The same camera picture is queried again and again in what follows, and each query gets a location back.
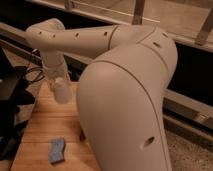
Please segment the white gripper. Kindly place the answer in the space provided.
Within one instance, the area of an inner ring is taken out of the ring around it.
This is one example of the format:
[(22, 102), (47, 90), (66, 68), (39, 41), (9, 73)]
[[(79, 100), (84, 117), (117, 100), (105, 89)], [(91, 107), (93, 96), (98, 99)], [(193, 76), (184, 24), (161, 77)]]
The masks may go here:
[(54, 82), (57, 78), (63, 78), (66, 81), (70, 80), (67, 64), (65, 62), (53, 67), (43, 66), (43, 70), (49, 82)]

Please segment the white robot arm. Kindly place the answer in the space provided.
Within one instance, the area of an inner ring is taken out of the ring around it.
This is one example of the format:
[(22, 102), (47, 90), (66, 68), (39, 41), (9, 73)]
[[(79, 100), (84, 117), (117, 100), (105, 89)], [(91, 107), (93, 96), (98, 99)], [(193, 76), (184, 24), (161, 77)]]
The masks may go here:
[(178, 53), (165, 30), (148, 25), (66, 29), (49, 19), (26, 29), (55, 100), (71, 99), (63, 54), (92, 60), (80, 76), (80, 124), (101, 171), (172, 171), (163, 123), (165, 90)]

